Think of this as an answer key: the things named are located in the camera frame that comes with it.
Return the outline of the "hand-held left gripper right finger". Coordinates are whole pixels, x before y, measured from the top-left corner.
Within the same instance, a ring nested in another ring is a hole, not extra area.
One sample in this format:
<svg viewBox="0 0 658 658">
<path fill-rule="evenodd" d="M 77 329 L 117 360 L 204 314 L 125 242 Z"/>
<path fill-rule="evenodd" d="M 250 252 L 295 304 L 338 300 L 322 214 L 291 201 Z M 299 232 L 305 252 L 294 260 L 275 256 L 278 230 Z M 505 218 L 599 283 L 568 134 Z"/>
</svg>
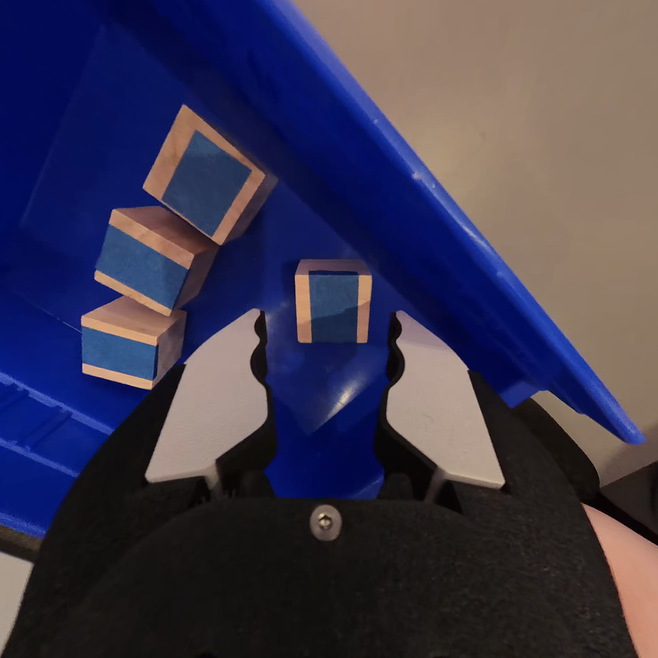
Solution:
<svg viewBox="0 0 658 658">
<path fill-rule="evenodd" d="M 388 347 L 374 434 L 385 484 L 432 503 L 448 482 L 501 490 L 505 477 L 465 363 L 401 310 L 391 315 Z"/>
</svg>

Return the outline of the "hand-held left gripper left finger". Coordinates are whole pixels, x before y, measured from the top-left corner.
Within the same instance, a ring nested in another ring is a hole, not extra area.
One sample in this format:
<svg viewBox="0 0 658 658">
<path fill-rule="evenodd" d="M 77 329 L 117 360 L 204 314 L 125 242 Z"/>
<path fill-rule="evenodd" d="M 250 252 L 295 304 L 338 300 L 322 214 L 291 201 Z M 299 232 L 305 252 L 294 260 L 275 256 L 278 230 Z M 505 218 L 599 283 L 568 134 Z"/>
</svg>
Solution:
<svg viewBox="0 0 658 658">
<path fill-rule="evenodd" d="M 277 435 L 267 342 L 265 313 L 253 308 L 187 358 L 145 472 L 150 484 L 204 478 L 225 493 L 271 464 Z"/>
</svg>

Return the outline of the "blue striped wooden cube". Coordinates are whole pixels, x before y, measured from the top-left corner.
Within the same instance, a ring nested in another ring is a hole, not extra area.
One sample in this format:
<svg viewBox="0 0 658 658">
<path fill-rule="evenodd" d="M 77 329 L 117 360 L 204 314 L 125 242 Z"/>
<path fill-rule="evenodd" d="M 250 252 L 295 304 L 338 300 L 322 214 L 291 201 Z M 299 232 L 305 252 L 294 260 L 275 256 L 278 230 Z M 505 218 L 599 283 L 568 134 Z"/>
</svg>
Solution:
<svg viewBox="0 0 658 658">
<path fill-rule="evenodd" d="M 300 343 L 367 343 L 373 276 L 358 259 L 302 259 L 294 275 Z"/>
<path fill-rule="evenodd" d="M 271 171 L 182 105 L 143 188 L 224 245 L 245 233 L 277 183 Z"/>
<path fill-rule="evenodd" d="M 182 354 L 187 313 L 119 297 L 81 317 L 82 372 L 152 390 Z"/>
<path fill-rule="evenodd" d="M 113 209 L 94 278 L 170 316 L 201 292 L 217 251 L 215 242 L 164 207 Z"/>
</svg>

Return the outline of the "blue plastic bin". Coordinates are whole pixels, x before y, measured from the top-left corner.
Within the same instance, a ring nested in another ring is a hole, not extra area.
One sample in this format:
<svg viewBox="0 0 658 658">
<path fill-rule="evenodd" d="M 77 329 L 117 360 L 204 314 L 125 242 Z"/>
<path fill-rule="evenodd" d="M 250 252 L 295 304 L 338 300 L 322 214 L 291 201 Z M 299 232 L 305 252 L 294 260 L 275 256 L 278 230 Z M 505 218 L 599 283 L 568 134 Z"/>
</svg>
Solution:
<svg viewBox="0 0 658 658">
<path fill-rule="evenodd" d="M 1 2 L 1 527 L 40 540 L 146 391 L 82 373 L 80 317 L 110 212 L 142 186 L 186 104 L 279 182 L 188 306 L 182 358 L 251 308 L 290 497 L 374 495 L 390 315 L 437 333 L 509 406 L 550 391 L 644 437 L 288 1 Z M 302 259 L 373 276 L 367 343 L 300 343 Z"/>
</svg>

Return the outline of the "black cushion pad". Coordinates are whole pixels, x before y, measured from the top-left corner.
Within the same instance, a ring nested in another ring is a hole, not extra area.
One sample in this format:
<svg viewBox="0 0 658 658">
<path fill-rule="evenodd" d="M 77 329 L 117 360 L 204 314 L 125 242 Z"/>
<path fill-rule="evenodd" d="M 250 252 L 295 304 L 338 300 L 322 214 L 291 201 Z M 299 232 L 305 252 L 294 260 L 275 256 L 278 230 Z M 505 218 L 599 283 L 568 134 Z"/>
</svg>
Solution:
<svg viewBox="0 0 658 658">
<path fill-rule="evenodd" d="M 551 455 L 582 503 L 593 504 L 600 493 L 595 466 L 578 444 L 535 400 L 527 399 L 512 409 Z"/>
</svg>

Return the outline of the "person's bare leg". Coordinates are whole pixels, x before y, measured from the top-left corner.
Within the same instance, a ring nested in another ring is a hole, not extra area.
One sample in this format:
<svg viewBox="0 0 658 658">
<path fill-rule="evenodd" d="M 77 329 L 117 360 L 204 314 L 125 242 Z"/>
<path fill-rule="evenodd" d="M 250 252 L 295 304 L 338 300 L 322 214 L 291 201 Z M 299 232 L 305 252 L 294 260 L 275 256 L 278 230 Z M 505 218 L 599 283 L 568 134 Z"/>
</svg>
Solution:
<svg viewBox="0 0 658 658">
<path fill-rule="evenodd" d="M 657 656 L 657 546 L 595 508 L 584 510 L 611 570 L 639 657 Z"/>
</svg>

